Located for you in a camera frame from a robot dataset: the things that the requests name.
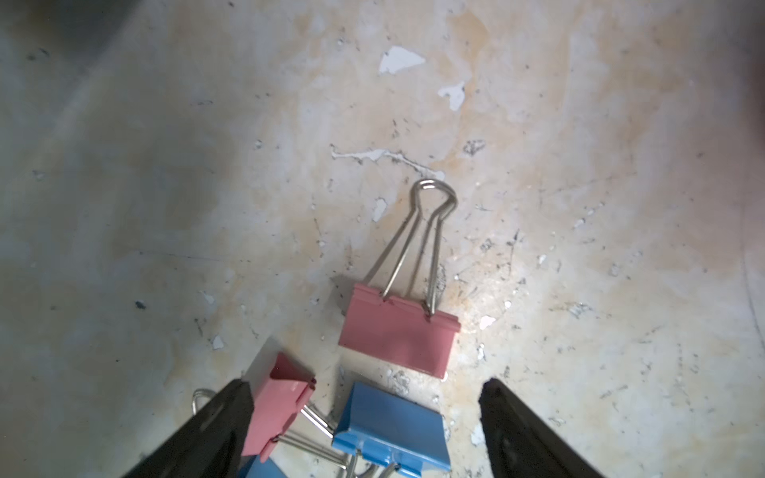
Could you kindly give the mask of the pink binder clip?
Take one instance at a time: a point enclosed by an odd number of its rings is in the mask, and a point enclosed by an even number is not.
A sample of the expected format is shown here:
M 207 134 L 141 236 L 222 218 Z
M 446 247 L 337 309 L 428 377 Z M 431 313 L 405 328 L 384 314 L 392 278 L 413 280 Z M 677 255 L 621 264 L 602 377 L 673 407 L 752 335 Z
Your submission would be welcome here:
M 424 191 L 438 190 L 445 201 L 433 213 L 428 227 L 433 230 L 432 262 L 424 302 L 418 304 L 394 296 L 392 286 L 402 271 L 414 235 L 424 216 Z M 438 179 L 421 179 L 410 190 L 410 212 L 402 225 L 408 231 L 406 241 L 384 288 L 366 283 L 354 286 L 339 345 L 371 358 L 409 368 L 442 380 L 455 337 L 461 331 L 459 319 L 440 311 L 437 304 L 437 279 L 444 222 L 456 209 L 458 199 L 451 186 Z
M 246 376 L 250 384 L 253 412 L 249 413 L 244 457 L 256 457 L 265 462 L 280 443 L 307 452 L 344 469 L 346 458 L 326 448 L 289 433 L 295 420 L 303 416 L 328 438 L 335 428 L 327 416 L 311 402 L 317 381 L 308 371 L 285 352 L 261 353 Z

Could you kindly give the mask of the blue binder clip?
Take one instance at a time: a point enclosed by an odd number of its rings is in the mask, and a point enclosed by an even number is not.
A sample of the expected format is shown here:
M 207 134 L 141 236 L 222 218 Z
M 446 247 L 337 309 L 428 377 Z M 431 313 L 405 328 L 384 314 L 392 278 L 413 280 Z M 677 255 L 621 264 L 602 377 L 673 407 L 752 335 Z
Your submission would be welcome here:
M 237 478 L 287 478 L 272 460 L 261 461 L 259 456 L 247 457 L 236 475 Z
M 332 446 L 404 477 L 451 470 L 441 414 L 363 382 L 351 389 Z

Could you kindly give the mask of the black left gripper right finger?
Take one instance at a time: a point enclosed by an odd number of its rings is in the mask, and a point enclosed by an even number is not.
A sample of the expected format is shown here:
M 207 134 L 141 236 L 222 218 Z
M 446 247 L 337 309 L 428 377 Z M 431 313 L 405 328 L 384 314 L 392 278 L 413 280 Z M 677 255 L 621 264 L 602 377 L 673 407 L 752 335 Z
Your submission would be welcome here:
M 498 378 L 484 382 L 478 403 L 495 477 L 603 477 Z

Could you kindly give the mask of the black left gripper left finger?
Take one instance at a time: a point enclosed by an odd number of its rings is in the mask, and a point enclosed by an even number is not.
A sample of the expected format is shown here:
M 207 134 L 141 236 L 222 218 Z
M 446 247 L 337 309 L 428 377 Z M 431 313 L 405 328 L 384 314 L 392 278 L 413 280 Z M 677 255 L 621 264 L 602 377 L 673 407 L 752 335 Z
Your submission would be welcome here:
M 248 382 L 231 380 L 127 477 L 234 477 L 252 412 Z

